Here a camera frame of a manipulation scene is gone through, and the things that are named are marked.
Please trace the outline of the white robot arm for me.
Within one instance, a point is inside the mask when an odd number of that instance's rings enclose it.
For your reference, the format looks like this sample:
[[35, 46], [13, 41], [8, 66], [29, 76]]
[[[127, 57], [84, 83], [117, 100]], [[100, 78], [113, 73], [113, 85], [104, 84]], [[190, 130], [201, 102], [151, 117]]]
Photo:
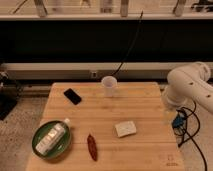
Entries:
[[167, 75], [168, 85], [162, 93], [162, 101], [169, 109], [182, 107], [192, 99], [213, 114], [213, 86], [210, 67], [204, 62], [194, 62], [177, 67]]

